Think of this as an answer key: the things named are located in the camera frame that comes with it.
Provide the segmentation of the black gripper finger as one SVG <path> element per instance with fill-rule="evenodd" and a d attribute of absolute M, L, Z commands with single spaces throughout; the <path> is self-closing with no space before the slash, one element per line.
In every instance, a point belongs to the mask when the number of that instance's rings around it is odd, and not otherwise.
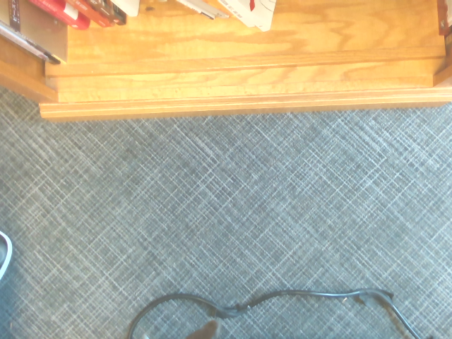
<path fill-rule="evenodd" d="M 186 336 L 186 339 L 215 339 L 220 333 L 220 322 L 211 320 L 202 328 Z"/>

